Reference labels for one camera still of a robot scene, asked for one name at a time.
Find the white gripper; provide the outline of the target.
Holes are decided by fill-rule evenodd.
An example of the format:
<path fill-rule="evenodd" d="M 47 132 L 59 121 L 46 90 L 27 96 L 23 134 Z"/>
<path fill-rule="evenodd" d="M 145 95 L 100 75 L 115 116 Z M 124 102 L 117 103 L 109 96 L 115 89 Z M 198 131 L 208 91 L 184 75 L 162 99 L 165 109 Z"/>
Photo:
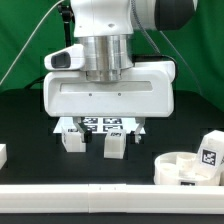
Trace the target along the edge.
<path fill-rule="evenodd" d="M 130 143 L 141 142 L 144 117 L 167 117 L 174 109 L 172 61 L 138 62 L 118 82 L 91 82 L 81 71 L 51 72 L 44 80 L 44 106 L 52 117 L 74 117 L 83 143 L 92 132 L 81 117 L 131 117 L 137 127 Z"/>

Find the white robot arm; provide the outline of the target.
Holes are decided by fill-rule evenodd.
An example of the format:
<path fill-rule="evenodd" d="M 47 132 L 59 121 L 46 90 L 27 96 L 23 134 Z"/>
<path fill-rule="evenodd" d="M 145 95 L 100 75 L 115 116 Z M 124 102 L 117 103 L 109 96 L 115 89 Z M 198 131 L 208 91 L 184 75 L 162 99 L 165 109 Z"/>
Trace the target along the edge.
<path fill-rule="evenodd" d="M 78 42 L 45 57 L 44 106 L 52 117 L 71 117 L 87 143 L 84 117 L 167 117 L 174 109 L 173 60 L 131 57 L 135 29 L 177 30 L 198 0 L 70 0 Z"/>

